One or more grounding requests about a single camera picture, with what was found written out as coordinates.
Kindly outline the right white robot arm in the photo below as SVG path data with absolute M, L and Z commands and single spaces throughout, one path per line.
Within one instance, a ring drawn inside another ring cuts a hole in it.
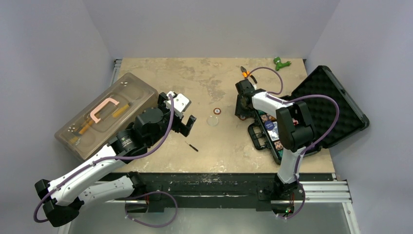
M 292 183 L 299 178 L 299 167 L 305 147 L 315 138 L 315 127 L 308 107 L 303 101 L 288 102 L 270 95 L 263 89 L 255 89 L 247 80 L 235 84 L 237 101 L 235 116 L 239 119 L 253 117 L 262 111 L 275 117 L 278 136 L 283 146 L 283 156 L 274 184 L 274 194 L 286 198 L 293 191 Z

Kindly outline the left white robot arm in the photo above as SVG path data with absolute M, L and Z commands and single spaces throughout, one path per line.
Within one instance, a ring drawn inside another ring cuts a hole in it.
M 190 116 L 183 124 L 182 117 L 166 107 L 146 109 L 77 168 L 58 179 L 36 182 L 40 202 L 33 214 L 34 221 L 60 227 L 94 204 L 149 196 L 150 192 L 137 173 L 99 185 L 95 183 L 129 162 L 153 154 L 171 131 L 187 137 L 195 121 L 196 117 Z

